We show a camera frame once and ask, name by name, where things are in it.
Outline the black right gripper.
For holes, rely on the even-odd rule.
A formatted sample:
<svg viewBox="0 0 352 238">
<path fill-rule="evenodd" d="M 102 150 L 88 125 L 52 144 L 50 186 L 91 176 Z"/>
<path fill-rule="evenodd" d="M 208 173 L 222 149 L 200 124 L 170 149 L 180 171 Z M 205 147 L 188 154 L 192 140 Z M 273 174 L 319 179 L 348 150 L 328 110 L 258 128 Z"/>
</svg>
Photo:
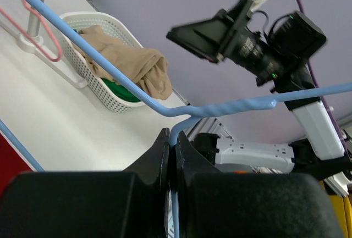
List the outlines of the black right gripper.
<svg viewBox="0 0 352 238">
<path fill-rule="evenodd" d="M 253 73 L 257 84 L 265 84 L 278 77 L 278 61 L 270 46 L 262 41 L 261 33 L 248 29 L 247 23 L 254 13 L 248 11 L 246 14 L 243 20 L 244 30 L 228 58 Z M 236 22 L 238 14 L 234 8 L 230 11 L 221 9 L 210 19 L 172 27 L 166 38 L 200 59 L 218 63 L 221 44 L 225 45 L 220 49 L 224 56 L 230 40 L 237 32 L 230 28 Z"/>
</svg>

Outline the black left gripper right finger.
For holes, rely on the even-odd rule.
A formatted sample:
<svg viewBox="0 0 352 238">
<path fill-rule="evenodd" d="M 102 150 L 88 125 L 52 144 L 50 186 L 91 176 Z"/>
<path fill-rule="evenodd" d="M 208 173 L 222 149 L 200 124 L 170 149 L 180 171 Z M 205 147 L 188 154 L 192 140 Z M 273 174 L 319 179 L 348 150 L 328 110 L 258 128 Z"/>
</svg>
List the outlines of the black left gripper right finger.
<svg viewBox="0 0 352 238">
<path fill-rule="evenodd" d="M 175 145 L 176 237 L 343 237 L 332 204 L 306 174 L 215 168 L 184 133 Z"/>
</svg>

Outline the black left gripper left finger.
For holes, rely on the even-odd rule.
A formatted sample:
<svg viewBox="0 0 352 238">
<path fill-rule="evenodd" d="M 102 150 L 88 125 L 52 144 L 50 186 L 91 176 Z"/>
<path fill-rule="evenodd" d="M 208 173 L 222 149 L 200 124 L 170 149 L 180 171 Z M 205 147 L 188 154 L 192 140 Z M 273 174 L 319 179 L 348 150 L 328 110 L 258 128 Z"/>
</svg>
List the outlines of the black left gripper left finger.
<svg viewBox="0 0 352 238">
<path fill-rule="evenodd" d="M 166 237 L 169 129 L 121 171 L 34 172 L 1 194 L 1 237 Z"/>
</svg>

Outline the beige t shirt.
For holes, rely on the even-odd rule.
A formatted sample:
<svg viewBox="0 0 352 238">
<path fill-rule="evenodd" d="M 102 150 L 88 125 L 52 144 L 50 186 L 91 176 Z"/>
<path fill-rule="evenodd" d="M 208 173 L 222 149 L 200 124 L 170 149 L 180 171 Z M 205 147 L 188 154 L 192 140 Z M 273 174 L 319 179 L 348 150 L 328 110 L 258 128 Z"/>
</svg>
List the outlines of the beige t shirt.
<svg viewBox="0 0 352 238">
<path fill-rule="evenodd" d="M 152 98 L 166 100 L 172 94 L 169 62 L 158 50 L 129 46 L 105 34 L 99 25 L 82 29 L 78 34 Z"/>
</svg>

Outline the blue wire hanger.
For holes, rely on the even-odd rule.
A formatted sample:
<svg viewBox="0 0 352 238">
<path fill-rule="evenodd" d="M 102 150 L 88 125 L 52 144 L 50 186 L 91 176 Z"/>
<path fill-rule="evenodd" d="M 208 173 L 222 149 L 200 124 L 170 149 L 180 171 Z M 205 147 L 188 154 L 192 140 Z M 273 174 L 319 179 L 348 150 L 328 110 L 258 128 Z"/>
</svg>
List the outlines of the blue wire hanger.
<svg viewBox="0 0 352 238">
<path fill-rule="evenodd" d="M 32 6 L 38 10 L 41 15 L 43 15 L 49 22 L 51 22 L 60 32 L 62 32 L 66 37 L 76 43 L 80 48 L 88 53 L 110 74 L 115 76 L 123 85 L 125 85 L 135 96 L 140 98 L 149 107 L 154 109 L 156 112 L 167 116 L 174 117 L 179 115 L 188 115 L 189 118 L 185 121 L 174 126 L 169 130 L 169 158 L 168 158 L 168 189 L 172 190 L 172 202 L 173 202 L 173 220 L 174 220 L 174 233 L 175 233 L 175 207 L 178 202 L 175 200 L 175 195 L 177 193 L 177 177 L 175 175 L 175 145 L 180 133 L 184 133 L 183 130 L 186 126 L 190 125 L 196 118 L 207 117 L 210 113 L 215 113 L 217 107 L 226 107 L 229 109 L 230 113 L 239 113 L 241 110 L 251 109 L 251 110 L 263 110 L 271 109 L 269 101 L 272 99 L 275 102 L 283 102 L 286 100 L 303 99 L 314 96 L 322 96 L 330 93 L 342 93 L 351 90 L 351 84 L 331 86 L 327 88 L 318 88 L 309 91 L 298 91 L 291 93 L 284 93 L 283 95 L 275 95 L 263 98 L 255 99 L 244 99 L 239 101 L 230 101 L 222 104 L 210 104 L 203 107 L 188 107 L 184 106 L 181 108 L 162 108 L 156 101 L 154 101 L 146 93 L 139 91 L 136 85 L 134 85 L 130 80 L 127 79 L 121 72 L 113 68 L 112 65 L 103 58 L 98 52 L 94 51 L 93 48 L 83 40 L 74 30 L 72 30 L 65 22 L 61 19 L 44 3 L 32 3 Z"/>
</svg>

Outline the green t shirt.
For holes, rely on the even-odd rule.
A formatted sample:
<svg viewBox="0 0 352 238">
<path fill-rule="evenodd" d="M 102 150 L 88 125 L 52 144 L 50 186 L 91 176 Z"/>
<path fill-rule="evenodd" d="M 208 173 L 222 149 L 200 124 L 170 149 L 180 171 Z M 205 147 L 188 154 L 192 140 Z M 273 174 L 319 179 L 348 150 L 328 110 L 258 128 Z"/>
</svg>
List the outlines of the green t shirt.
<svg viewBox="0 0 352 238">
<path fill-rule="evenodd" d="M 90 26 L 85 29 L 75 30 L 82 38 L 84 38 L 92 47 L 106 55 L 109 48 L 116 48 L 125 43 L 116 37 L 105 34 L 102 28 L 98 25 Z M 124 86 L 120 85 L 114 78 L 112 78 L 102 67 L 96 64 L 84 51 L 82 51 L 76 44 L 73 44 L 75 49 L 84 57 L 90 70 L 109 88 L 110 91 L 120 99 L 137 103 L 140 100 L 128 91 Z"/>
</svg>

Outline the red t shirt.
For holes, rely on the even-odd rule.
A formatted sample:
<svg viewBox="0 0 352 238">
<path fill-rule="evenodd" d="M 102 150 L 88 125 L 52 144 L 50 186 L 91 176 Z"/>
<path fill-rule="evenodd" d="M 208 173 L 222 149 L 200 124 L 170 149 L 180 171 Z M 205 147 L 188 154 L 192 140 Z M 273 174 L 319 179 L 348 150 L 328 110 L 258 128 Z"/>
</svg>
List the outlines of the red t shirt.
<svg viewBox="0 0 352 238">
<path fill-rule="evenodd" d="M 0 153 L 0 192 L 2 194 L 10 181 L 17 175 L 22 172 L 32 171 L 32 169 L 16 153 L 6 138 L 2 135 Z"/>
</svg>

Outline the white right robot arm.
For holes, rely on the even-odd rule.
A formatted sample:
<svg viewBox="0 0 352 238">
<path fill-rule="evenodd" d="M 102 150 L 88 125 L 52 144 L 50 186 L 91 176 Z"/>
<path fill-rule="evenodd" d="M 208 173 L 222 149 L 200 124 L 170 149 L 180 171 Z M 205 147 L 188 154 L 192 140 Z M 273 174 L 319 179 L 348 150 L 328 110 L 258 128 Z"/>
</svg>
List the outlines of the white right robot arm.
<svg viewBox="0 0 352 238">
<path fill-rule="evenodd" d="M 192 105 L 211 98 L 231 101 L 236 92 L 250 90 L 249 76 L 261 87 L 273 82 L 273 95 L 309 91 L 316 87 L 304 56 L 284 56 L 264 32 L 247 29 L 248 16 L 231 19 L 225 11 L 210 20 L 174 27 L 169 40 L 177 44 L 172 58 L 172 80 Z M 351 169 L 344 138 L 335 127 L 322 97 L 269 101 L 291 114 L 287 119 L 273 110 L 230 113 L 217 107 L 218 119 L 229 133 L 215 137 L 215 149 L 205 142 L 212 135 L 203 130 L 195 147 L 217 165 L 266 167 L 282 173 L 308 173 L 322 180 L 342 176 Z"/>
</svg>

